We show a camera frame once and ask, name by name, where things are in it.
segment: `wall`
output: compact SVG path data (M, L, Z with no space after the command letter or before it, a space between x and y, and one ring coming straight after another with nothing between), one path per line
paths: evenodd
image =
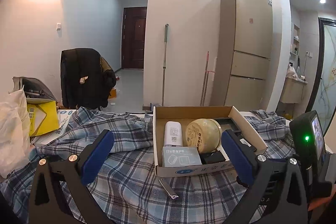
M303 90L303 99L300 104L295 105L294 117L306 111L311 91L313 89L317 63L319 60L319 19L317 11L300 11L300 74L304 75L307 85Z
M318 12L318 13L319 13L319 17L330 18L330 19L336 20L336 13L332 13L332 12Z
M291 5L291 18L292 18L292 25L291 25L291 44L293 44L294 40L294 25L300 27L300 17L298 11ZM290 54L289 61L293 63L294 68L297 68L297 56L294 54Z
M62 30L56 31L56 24ZM61 51L92 47L120 68L119 0L0 0L0 99L13 76L40 79L61 99Z
M336 152L336 118L334 116L333 120L331 121L331 124L324 136L324 141L325 144L328 145L331 150L333 151L333 153Z
M291 43L289 0L273 1L273 40L271 61L261 108L275 111L285 82Z
M294 34L294 24L300 27L300 16L298 11L291 5L291 17L292 17L292 32Z
M146 7L148 0L122 0L122 6L126 7Z
M219 37L220 0L148 0L144 53L144 105L161 103L164 28L169 24L166 106L200 103L206 53L213 68ZM212 77L205 105L209 102Z

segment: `small screen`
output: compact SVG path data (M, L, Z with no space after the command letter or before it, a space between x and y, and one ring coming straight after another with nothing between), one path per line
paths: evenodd
M311 125L312 125L313 132L314 132L317 158L320 158L320 155L323 149L324 139L323 139L323 133L322 133L320 121L317 116L315 116Z

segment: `black jacket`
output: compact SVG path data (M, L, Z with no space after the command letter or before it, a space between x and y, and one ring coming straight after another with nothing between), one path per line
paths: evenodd
M99 52L91 48L62 51L61 89L66 108L107 107L116 76Z

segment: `yellow folder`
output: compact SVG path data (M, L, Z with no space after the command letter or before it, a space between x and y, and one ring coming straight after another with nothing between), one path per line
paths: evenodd
M27 104L27 111L30 119L29 136L46 134L59 128L55 101Z

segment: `white device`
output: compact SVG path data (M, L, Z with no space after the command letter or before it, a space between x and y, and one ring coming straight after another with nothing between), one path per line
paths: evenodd
M179 122L169 121L166 123L163 146L183 146L182 128Z

